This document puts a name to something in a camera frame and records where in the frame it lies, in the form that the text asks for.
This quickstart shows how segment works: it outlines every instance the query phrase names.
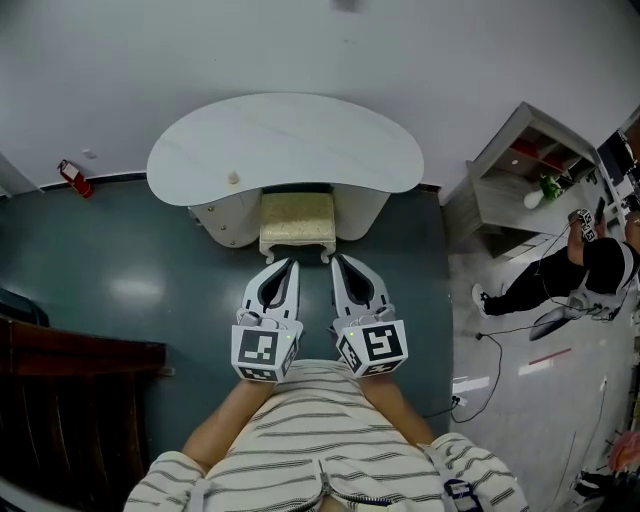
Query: white wall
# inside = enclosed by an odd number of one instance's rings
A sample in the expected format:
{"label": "white wall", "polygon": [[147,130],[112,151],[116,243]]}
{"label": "white wall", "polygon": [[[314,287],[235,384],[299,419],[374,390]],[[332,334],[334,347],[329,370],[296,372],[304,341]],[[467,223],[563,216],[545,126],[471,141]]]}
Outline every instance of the white wall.
{"label": "white wall", "polygon": [[[640,103],[627,0],[3,0],[0,151],[31,180],[62,158],[144,169],[191,110],[313,92],[399,122],[443,196],[521,100],[599,144]],[[98,160],[84,160],[92,148]]]}

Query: person's arm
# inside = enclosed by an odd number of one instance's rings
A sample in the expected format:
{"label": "person's arm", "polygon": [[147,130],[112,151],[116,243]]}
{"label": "person's arm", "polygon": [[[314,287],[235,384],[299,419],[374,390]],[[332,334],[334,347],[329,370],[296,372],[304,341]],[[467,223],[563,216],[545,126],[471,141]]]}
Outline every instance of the person's arm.
{"label": "person's arm", "polygon": [[571,217],[571,230],[569,231],[569,241],[567,243],[567,256],[569,261],[575,265],[584,266],[584,242],[582,241],[582,221],[580,217]]}
{"label": "person's arm", "polygon": [[427,422],[405,400],[389,374],[365,377],[358,383],[365,398],[410,444],[431,444],[435,440]]}
{"label": "person's arm", "polygon": [[220,462],[238,434],[267,401],[273,384],[241,380],[209,418],[193,431],[182,449],[205,474]]}

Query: kidney-shaped table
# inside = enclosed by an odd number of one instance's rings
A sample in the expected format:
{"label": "kidney-shaped table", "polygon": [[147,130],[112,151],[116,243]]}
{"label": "kidney-shaped table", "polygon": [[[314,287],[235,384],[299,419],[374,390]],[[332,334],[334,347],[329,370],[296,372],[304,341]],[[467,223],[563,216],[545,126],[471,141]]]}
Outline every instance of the kidney-shaped table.
{"label": "kidney-shaped table", "polygon": [[418,144],[397,123],[295,93],[240,96],[191,112],[162,134],[147,165],[153,193],[190,207],[227,247],[258,238],[265,188],[331,184],[336,236],[356,240],[389,194],[415,187],[423,172]]}

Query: zipper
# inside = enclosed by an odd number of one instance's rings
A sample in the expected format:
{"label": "zipper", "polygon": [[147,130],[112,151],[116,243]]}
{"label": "zipper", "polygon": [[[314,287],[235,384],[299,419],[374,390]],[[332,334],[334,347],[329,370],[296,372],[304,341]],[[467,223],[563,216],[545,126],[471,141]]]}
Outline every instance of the zipper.
{"label": "zipper", "polygon": [[310,510],[318,504],[323,496],[337,496],[338,498],[342,498],[343,500],[351,501],[353,503],[359,503],[361,505],[373,505],[376,507],[388,507],[390,505],[393,505],[393,502],[391,500],[386,500],[384,498],[372,498],[365,495],[354,496],[352,494],[342,494],[341,492],[336,491],[336,489],[331,486],[331,483],[329,482],[329,475],[324,472],[322,463],[318,461],[318,464],[320,465],[320,482],[322,483],[320,494],[313,500],[304,503],[303,505],[298,505],[297,507],[291,508],[286,512],[304,512],[305,510]]}

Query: black cable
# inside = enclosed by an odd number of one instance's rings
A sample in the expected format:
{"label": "black cable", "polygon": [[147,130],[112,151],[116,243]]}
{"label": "black cable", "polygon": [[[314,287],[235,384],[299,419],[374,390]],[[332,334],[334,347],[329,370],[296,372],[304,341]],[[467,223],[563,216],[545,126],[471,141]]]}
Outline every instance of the black cable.
{"label": "black cable", "polygon": [[542,277],[542,274],[540,274],[540,277],[542,278],[542,287],[544,288],[544,293],[546,293],[546,294],[547,294],[547,297],[549,297],[549,300],[550,300],[551,302],[553,302],[554,304],[557,304],[558,306],[562,306],[562,307],[569,308],[569,309],[575,309],[576,311],[578,311],[578,312],[580,312],[580,313],[586,312],[587,314],[588,314],[590,311],[593,311],[594,309],[597,309],[597,307],[596,307],[596,306],[594,306],[594,307],[592,307],[592,308],[584,308],[584,309],[582,309],[582,308],[577,308],[577,307],[575,307],[575,306],[570,306],[570,305],[569,305],[569,304],[567,304],[567,303],[564,303],[564,304],[563,304],[562,302],[558,302],[558,301],[557,301],[557,300],[555,300],[555,299],[554,299],[554,298],[549,294],[549,292],[547,291],[547,285],[546,285],[546,284],[545,284],[545,282],[544,282],[544,277]]}
{"label": "black cable", "polygon": [[453,402],[453,405],[451,407],[449,407],[448,409],[445,409],[444,411],[440,411],[440,412],[434,412],[433,414],[427,414],[426,416],[422,416],[423,418],[433,418],[434,416],[440,416],[441,414],[447,413],[447,412],[451,412],[453,411],[456,407],[458,407],[458,404],[460,403],[460,398],[458,398],[457,396],[451,397],[451,402]]}
{"label": "black cable", "polygon": [[558,482],[558,488],[556,489],[556,493],[553,495],[553,500],[551,501],[551,503],[549,503],[549,505],[547,506],[547,508],[545,508],[543,510],[543,512],[547,512],[547,510],[549,510],[553,504],[556,502],[556,499],[558,499],[558,494],[560,493],[560,489],[562,488],[562,482],[564,482],[564,477],[567,475],[567,468],[569,467],[569,461],[571,460],[571,454],[573,453],[573,445],[576,442],[576,434],[577,431],[573,431],[573,439],[571,440],[571,448],[569,448],[569,455],[567,455],[567,462],[564,465],[564,471],[562,471],[562,476],[560,477],[560,481]]}
{"label": "black cable", "polygon": [[528,325],[526,327],[516,327],[515,329],[510,329],[508,331],[496,331],[496,332],[486,332],[486,333],[478,333],[478,334],[482,334],[482,336],[493,336],[495,334],[509,334],[512,332],[516,332],[516,331],[526,331],[528,329],[532,329],[533,327],[540,327],[541,325],[549,325],[549,324],[555,324],[557,322],[557,320],[550,320],[549,322],[544,322],[541,324],[533,324],[533,325]]}
{"label": "black cable", "polygon": [[500,343],[498,343],[495,340],[495,338],[493,336],[491,336],[491,334],[483,334],[481,332],[476,334],[476,338],[478,338],[478,340],[481,340],[485,336],[487,338],[489,338],[491,341],[493,341],[496,345],[498,345],[498,348],[500,349],[500,358],[498,359],[498,376],[496,377],[496,382],[493,385],[493,389],[491,390],[491,393],[489,393],[489,396],[487,397],[487,400],[485,401],[484,405],[480,408],[480,410],[478,412],[476,412],[470,418],[467,418],[465,420],[457,420],[455,418],[455,416],[453,415],[453,410],[451,411],[451,419],[455,423],[458,423],[458,424],[467,423],[467,422],[471,421],[472,419],[476,418],[480,413],[484,412],[484,410],[487,408],[487,405],[489,405],[489,401],[491,400],[491,397],[493,396],[493,393],[495,393],[496,388],[498,387],[498,382],[500,381],[500,374],[502,373],[502,345],[500,345]]}
{"label": "black cable", "polygon": [[617,309],[613,311],[613,313],[609,315],[609,320],[603,320],[605,324],[608,324],[609,322],[613,322],[615,318],[618,316],[618,313],[620,313],[620,311],[622,310],[622,306],[624,306],[624,301],[627,300],[627,295],[629,294],[629,288],[631,288],[631,279],[629,279],[629,283],[627,284],[627,290],[624,292],[624,297],[622,297],[622,302],[620,303],[620,305],[617,307]]}
{"label": "black cable", "polygon": [[562,238],[562,235],[564,235],[564,234],[565,234],[565,232],[567,231],[567,229],[569,229],[569,228],[571,227],[571,225],[572,225],[574,222],[578,222],[578,220],[574,220],[573,222],[569,222],[569,224],[567,224],[567,225],[564,227],[564,229],[562,230],[562,233],[560,233],[560,234],[556,237],[556,239],[553,241],[553,243],[552,243],[552,244],[547,248],[547,250],[546,250],[546,251],[544,251],[544,252],[542,253],[542,256],[540,256],[540,260],[538,261],[538,270],[540,270],[540,264],[542,263],[542,260],[544,259],[544,257],[545,257],[545,256],[547,255],[547,253],[552,249],[552,247],[553,247],[554,245],[556,245],[556,242],[557,242],[558,240],[560,240],[560,238]]}

